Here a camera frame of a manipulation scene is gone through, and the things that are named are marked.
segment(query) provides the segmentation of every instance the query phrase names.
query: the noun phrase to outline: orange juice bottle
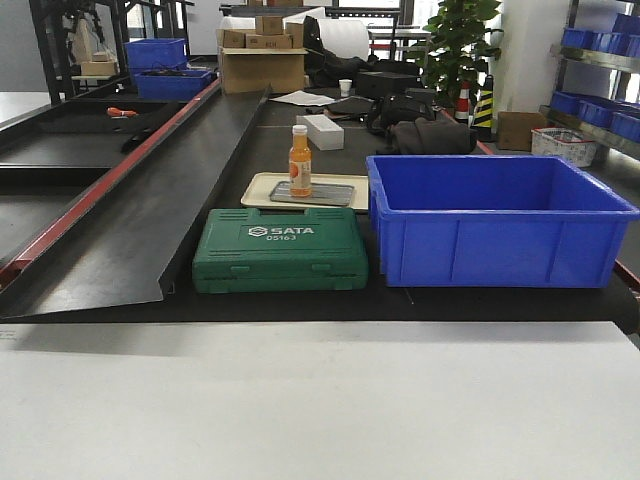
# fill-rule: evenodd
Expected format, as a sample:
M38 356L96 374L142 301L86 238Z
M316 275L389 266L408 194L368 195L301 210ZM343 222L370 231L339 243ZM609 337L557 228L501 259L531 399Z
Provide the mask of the orange juice bottle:
M311 195L311 150L307 145L307 126L293 126L293 146L289 150L289 194L292 197Z

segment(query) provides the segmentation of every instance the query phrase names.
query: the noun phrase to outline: white basket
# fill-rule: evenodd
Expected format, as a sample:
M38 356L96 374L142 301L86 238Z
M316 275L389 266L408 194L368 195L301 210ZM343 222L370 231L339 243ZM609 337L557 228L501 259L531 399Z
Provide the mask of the white basket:
M576 167L591 165L598 148L596 142L585 140L578 132L567 128L534 128L531 134L531 153L558 155Z

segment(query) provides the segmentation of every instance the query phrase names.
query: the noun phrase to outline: blue plastic crate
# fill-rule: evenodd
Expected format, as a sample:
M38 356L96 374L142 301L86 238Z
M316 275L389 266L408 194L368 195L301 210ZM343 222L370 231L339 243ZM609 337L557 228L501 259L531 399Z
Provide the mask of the blue plastic crate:
M640 112L615 112L611 120L611 131L634 142L640 142Z
M626 33L594 32L591 50L626 55L628 46L629 35Z
M636 115L640 113L640 103L623 102L622 100L612 100L615 104L615 111Z
M609 128L615 109L615 104L611 100L593 98L580 100L578 118L596 127Z
M619 13L612 31L640 35L640 17Z
M629 35L627 57L640 57L640 35Z
M157 70L186 70L187 65L188 65L187 62L184 62L178 65L172 65L171 67L167 67L167 68L129 68L129 77L131 78L131 84L135 85L136 75L138 75L139 73L157 71Z
M124 44L129 68L171 68L187 62L184 38L145 38Z
M562 45L573 48L590 48L593 41L591 30L580 30L577 28L565 28L562 35Z
M183 70L184 76L136 75L138 96L156 100L191 100L213 81L204 70Z
M569 115L577 115L580 107L580 100L593 98L591 95L580 93L553 92L551 97L551 108Z
M607 285L640 210L559 157L372 156L390 286Z

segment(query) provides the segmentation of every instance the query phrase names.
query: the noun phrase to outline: traffic cone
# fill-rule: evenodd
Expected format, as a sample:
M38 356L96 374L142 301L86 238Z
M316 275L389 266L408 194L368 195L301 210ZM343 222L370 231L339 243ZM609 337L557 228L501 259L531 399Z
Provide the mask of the traffic cone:
M473 128L478 132L481 142L492 141L491 126L493 124L493 75L487 75L484 86L480 88L480 101L473 115Z
M469 125L469 87L469 82L466 80L462 82L460 87L460 96L456 102L456 111L453 115L456 122L464 123L466 125Z

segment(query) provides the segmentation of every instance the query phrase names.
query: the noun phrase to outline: sata logo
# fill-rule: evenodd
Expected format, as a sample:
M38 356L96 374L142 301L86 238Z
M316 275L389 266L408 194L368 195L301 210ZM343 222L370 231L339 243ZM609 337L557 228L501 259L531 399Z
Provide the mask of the sata logo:
M267 233L269 233L269 230L264 227L251 227L249 229L249 235L251 235L252 237L262 237Z
M264 237L265 235L308 235L316 232L311 227L272 227L270 229L251 227L248 233L252 237Z
M272 235L304 235L308 233L315 233L311 227L273 227L271 228Z

